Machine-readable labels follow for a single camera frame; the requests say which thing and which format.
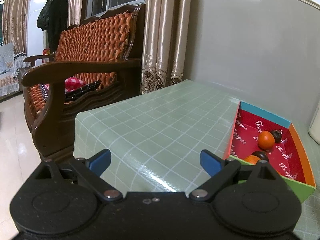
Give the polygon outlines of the red cardboard tray box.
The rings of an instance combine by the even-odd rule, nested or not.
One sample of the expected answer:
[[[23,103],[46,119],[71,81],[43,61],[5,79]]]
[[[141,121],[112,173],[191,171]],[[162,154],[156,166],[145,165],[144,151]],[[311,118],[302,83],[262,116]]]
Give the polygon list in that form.
[[[266,159],[301,202],[316,189],[308,156],[293,123],[249,103],[238,104],[223,157],[235,157],[242,164]]]

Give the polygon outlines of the orange tangerine near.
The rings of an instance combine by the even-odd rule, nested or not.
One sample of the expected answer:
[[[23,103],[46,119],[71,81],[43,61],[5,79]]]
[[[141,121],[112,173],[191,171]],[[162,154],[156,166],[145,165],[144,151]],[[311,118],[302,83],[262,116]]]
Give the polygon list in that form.
[[[246,161],[252,165],[256,165],[257,162],[260,161],[260,158],[255,155],[249,155],[244,159],[244,161]]]

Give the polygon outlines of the dark mangosteen near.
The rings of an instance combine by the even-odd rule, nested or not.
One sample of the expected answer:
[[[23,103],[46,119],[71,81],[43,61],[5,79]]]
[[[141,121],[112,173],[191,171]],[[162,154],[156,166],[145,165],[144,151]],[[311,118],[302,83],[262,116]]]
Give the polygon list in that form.
[[[260,160],[265,160],[269,162],[268,155],[264,151],[254,151],[251,155],[258,157]]]

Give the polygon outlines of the dark mangosteen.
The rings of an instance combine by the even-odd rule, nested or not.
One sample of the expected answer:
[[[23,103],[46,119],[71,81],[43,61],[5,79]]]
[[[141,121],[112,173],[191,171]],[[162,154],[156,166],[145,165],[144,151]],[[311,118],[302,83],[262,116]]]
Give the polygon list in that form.
[[[272,130],[270,133],[273,135],[275,143],[281,142],[281,140],[282,140],[282,131],[281,130]]]
[[[254,151],[251,155],[258,157],[260,160],[265,160],[269,162],[268,155],[264,151]]]

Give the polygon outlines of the orange tangerine in tray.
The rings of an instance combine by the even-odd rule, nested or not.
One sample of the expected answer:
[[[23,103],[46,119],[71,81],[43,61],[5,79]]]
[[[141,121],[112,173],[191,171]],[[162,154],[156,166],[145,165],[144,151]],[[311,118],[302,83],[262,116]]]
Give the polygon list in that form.
[[[258,146],[263,150],[270,150],[274,144],[274,137],[269,131],[262,131],[258,136]]]

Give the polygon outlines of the dark mangosteen far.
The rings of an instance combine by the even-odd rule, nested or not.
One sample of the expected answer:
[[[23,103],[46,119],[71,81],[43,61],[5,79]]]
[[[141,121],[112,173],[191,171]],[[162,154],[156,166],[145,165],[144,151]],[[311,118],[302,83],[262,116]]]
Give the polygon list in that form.
[[[282,140],[282,131],[281,130],[272,130],[270,133],[273,135],[275,143],[281,142],[281,140]]]

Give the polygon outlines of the green checkered tablecloth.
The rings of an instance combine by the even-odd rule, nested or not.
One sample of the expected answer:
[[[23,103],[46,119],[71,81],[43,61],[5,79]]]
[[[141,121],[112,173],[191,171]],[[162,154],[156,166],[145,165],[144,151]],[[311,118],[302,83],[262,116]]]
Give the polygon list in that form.
[[[189,193],[209,177],[200,152],[223,156],[240,98],[223,88],[185,80],[79,113],[74,156],[112,154],[102,178],[121,192]]]

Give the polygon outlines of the red white checkered cloth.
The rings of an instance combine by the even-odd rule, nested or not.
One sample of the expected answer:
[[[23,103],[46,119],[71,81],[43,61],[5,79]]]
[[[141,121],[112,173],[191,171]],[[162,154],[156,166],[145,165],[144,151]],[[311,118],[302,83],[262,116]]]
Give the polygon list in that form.
[[[77,90],[81,87],[84,87],[85,81],[80,80],[76,77],[69,77],[68,79],[65,80],[65,92],[72,92],[74,90]]]

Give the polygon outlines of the white thermos jug grey lid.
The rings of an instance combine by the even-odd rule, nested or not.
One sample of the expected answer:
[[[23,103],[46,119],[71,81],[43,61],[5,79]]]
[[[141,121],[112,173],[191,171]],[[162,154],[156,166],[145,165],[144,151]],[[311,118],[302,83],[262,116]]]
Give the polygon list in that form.
[[[310,123],[308,133],[310,137],[317,143],[320,144],[320,111],[317,107],[315,114]]]

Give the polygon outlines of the wooden sofa orange cushion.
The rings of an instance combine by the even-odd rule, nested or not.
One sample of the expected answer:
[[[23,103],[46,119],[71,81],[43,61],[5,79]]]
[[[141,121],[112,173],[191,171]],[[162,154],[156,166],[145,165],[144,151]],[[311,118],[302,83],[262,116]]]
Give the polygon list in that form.
[[[145,5],[124,5],[69,27],[47,63],[22,76],[24,115],[41,159],[64,161],[73,154],[77,114],[140,94]],[[65,80],[76,77],[99,88],[65,102]]]

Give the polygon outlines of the grey sofa with cover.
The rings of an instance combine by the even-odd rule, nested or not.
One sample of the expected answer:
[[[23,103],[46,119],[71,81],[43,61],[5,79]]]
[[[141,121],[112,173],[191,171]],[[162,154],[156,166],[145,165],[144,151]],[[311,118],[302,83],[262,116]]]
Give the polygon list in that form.
[[[14,54],[13,43],[1,46],[1,99],[22,91],[22,75],[31,67],[30,62],[24,62],[25,58],[25,53]]]

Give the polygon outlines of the white refrigerator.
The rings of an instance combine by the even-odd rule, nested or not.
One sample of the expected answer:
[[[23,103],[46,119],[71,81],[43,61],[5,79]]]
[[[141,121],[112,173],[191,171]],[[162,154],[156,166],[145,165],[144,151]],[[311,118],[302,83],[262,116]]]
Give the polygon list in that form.
[[[47,32],[37,27],[37,19],[47,0],[29,0],[27,12],[27,56],[43,55],[47,49]]]

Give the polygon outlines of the beige satin curtain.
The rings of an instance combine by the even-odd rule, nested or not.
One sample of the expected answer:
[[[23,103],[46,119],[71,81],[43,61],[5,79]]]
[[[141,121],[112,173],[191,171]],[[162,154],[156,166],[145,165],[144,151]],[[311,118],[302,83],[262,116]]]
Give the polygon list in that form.
[[[143,94],[182,81],[190,4],[191,0],[145,0]]]

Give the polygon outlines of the black jacket hanging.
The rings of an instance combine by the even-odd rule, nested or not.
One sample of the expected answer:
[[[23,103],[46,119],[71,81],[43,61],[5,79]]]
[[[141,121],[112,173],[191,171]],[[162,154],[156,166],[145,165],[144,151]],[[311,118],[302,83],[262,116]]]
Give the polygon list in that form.
[[[37,19],[37,27],[47,31],[51,53],[56,52],[60,35],[67,29],[68,0],[47,0]]]

